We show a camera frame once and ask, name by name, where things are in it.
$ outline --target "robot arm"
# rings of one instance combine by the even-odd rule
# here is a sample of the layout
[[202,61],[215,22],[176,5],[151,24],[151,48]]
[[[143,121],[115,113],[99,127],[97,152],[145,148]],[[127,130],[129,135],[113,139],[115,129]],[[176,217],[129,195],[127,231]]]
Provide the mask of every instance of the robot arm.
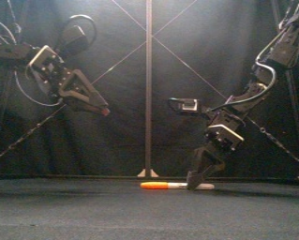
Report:
[[199,99],[171,98],[168,105],[179,114],[202,115],[208,119],[206,143],[194,150],[191,171],[188,172],[188,189],[196,186],[216,171],[226,168],[224,158],[243,142],[235,132],[243,124],[255,105],[266,99],[276,79],[296,64],[299,54],[299,2],[291,2],[294,9],[290,18],[280,23],[280,32],[266,49],[259,53],[252,67],[247,90],[242,96],[230,96],[226,103],[216,108],[207,108]]
[[0,62],[22,68],[27,77],[33,77],[44,93],[61,99],[75,111],[109,114],[108,103],[85,75],[79,69],[65,67],[64,60],[49,46],[40,49],[28,44],[9,44],[0,36]]

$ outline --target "cable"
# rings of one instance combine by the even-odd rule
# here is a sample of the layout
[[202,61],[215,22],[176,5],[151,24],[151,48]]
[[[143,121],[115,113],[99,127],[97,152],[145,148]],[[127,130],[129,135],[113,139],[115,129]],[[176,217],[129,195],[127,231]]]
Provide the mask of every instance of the cable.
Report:
[[16,44],[16,40],[14,40],[14,37],[13,37],[13,34],[10,32],[10,30],[8,29],[8,27],[0,22],[0,26],[4,28],[4,30],[6,31],[8,35],[9,35],[9,38],[12,40],[12,44]]
[[272,41],[270,42],[270,44],[266,46],[266,48],[263,49],[263,51],[260,51],[260,53],[258,54],[258,56],[256,56],[256,58],[255,58],[255,65],[256,65],[258,67],[260,67],[260,68],[267,69],[267,70],[270,71],[270,73],[271,73],[271,76],[272,76],[272,77],[271,77],[271,81],[270,81],[270,85],[267,86],[267,88],[266,88],[258,95],[255,95],[255,96],[252,96],[252,97],[250,97],[250,98],[247,98],[247,99],[244,99],[244,100],[232,101],[232,102],[230,102],[230,103],[226,103],[226,104],[223,104],[223,105],[220,105],[220,106],[218,106],[218,107],[215,107],[215,108],[212,108],[212,109],[208,109],[207,112],[215,112],[215,111],[218,111],[218,110],[220,110],[220,109],[223,109],[223,108],[226,108],[226,107],[228,107],[228,106],[234,106],[234,105],[243,104],[243,103],[247,103],[247,102],[250,102],[250,101],[254,101],[255,99],[260,98],[260,97],[267,93],[267,91],[271,89],[271,87],[275,85],[275,83],[276,83],[276,72],[275,72],[275,69],[274,69],[272,67],[264,65],[264,64],[260,64],[259,59],[260,59],[263,53],[267,51],[267,49],[268,49],[268,48],[272,46],[272,44],[275,43],[276,39],[283,35],[284,31],[282,31],[282,32],[276,35],[276,37],[272,39]]
[[92,39],[91,39],[91,41],[89,41],[89,46],[91,46],[91,44],[93,43],[93,41],[96,40],[96,25],[95,25],[93,19],[92,19],[88,15],[81,15],[81,14],[80,14],[80,15],[72,15],[72,16],[69,17],[69,19],[68,19],[68,20],[64,22],[64,24],[63,24],[63,27],[61,27],[61,30],[60,30],[60,36],[59,36],[59,38],[57,38],[57,40],[56,40],[53,49],[57,49],[57,48],[59,48],[59,45],[60,45],[60,43],[61,43],[61,37],[63,37],[63,33],[64,33],[65,27],[69,25],[69,23],[71,23],[72,21],[76,21],[76,20],[79,20],[79,19],[87,20],[87,21],[91,23],[91,25],[92,25],[93,36],[92,36]]
[[61,103],[60,100],[59,100],[56,103],[53,103],[53,104],[47,104],[47,103],[43,103],[43,102],[35,100],[35,99],[27,94],[27,92],[24,91],[24,89],[22,89],[22,87],[21,87],[21,84],[20,84],[18,78],[17,78],[16,71],[13,71],[13,77],[14,77],[14,81],[16,81],[17,87],[18,87],[22,95],[27,97],[27,99],[28,99],[29,101],[32,101],[33,103],[36,103],[36,104],[39,104],[39,105],[41,105],[41,106],[44,106],[44,107],[55,107],[55,106],[57,106],[57,105]]

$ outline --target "orange marker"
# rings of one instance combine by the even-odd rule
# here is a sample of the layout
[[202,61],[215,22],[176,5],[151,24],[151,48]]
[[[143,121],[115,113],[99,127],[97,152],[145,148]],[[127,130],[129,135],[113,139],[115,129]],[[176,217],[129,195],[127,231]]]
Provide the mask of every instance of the orange marker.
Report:
[[[167,183],[167,182],[147,182],[141,183],[140,187],[143,189],[185,189],[187,184],[185,183]],[[211,190],[214,189],[212,184],[200,184],[196,188],[196,190]]]

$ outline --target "dark floor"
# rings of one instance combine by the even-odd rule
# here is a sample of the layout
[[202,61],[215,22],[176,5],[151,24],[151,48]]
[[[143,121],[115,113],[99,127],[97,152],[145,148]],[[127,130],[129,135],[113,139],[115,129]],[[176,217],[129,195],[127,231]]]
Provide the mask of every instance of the dark floor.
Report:
[[299,239],[299,186],[215,183],[191,192],[139,185],[0,180],[0,240]]

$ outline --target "black curtain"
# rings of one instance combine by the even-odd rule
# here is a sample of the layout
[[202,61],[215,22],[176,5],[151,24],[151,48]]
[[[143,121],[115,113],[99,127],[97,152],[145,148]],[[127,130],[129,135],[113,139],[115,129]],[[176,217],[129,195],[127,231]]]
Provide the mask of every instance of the black curtain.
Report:
[[[0,1],[0,21],[10,28],[6,2]],[[109,103],[111,114],[103,117],[65,107],[0,158],[0,173],[135,176],[145,168],[145,5],[145,0],[72,0],[65,4],[60,0],[12,1],[22,24],[21,41],[36,47],[53,46],[71,15],[95,19],[97,39],[67,64],[85,73]],[[75,24],[89,38],[89,24]],[[175,115],[167,99],[199,98],[214,107],[230,95],[239,96],[255,56],[275,31],[270,1],[152,1],[151,167],[157,175],[185,176],[189,153],[204,140],[206,120]],[[299,88],[299,67],[295,71]],[[48,102],[36,82],[21,72],[17,75],[27,93]],[[6,101],[0,117],[0,153],[57,110],[32,103],[9,78],[0,66],[0,101]],[[9,91],[2,95],[5,85]],[[284,79],[250,118],[291,152],[299,152]],[[299,165],[248,120],[239,134],[244,144],[218,176],[296,176]]]

